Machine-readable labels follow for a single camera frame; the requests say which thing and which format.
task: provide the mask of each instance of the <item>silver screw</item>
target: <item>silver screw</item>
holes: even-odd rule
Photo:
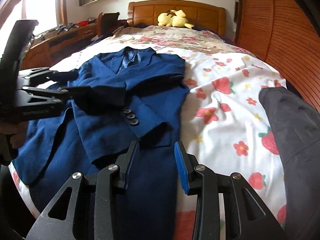
[[[242,176],[241,176],[240,173],[235,172],[235,173],[232,174],[232,177],[233,177],[234,179],[241,179]]]
[[[57,99],[57,98],[54,98],[53,101],[58,103],[58,104],[62,102],[60,99]]]
[[[205,166],[202,165],[202,164],[199,164],[199,165],[196,166],[196,170],[197,171],[204,171],[205,170]]]
[[[108,166],[109,171],[116,171],[117,169],[118,169],[118,165],[116,165],[116,164],[110,164]]]
[[[74,174],[72,174],[73,179],[79,179],[82,176],[82,174],[80,172],[75,172]]]

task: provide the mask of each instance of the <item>bed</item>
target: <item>bed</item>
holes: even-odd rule
[[[206,30],[154,26],[157,15],[168,9],[182,9],[190,23]],[[133,27],[139,23],[150,26]],[[190,89],[181,112],[181,140],[187,152],[216,173],[241,173],[283,224],[283,168],[276,148],[265,148],[261,142],[269,133],[269,122],[258,94],[263,87],[285,87],[285,79],[251,52],[223,42],[219,35],[224,35],[226,28],[224,8],[181,0],[131,2],[128,24],[130,27],[118,28],[112,37],[72,54],[52,69],[71,71],[96,54],[127,46],[179,55],[185,60],[184,83]],[[21,197],[38,217],[28,186],[12,164],[9,168]],[[185,196],[178,184],[174,239],[191,239],[195,209],[196,199]],[[220,221],[224,239],[222,196]]]

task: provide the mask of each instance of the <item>stuffed animal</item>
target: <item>stuffed animal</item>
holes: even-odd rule
[[[189,29],[192,29],[192,27],[194,27],[194,25],[188,23],[186,14],[182,10],[170,10],[170,12],[174,13],[175,15],[172,15],[170,13],[161,13],[159,15],[159,26],[187,27]]]

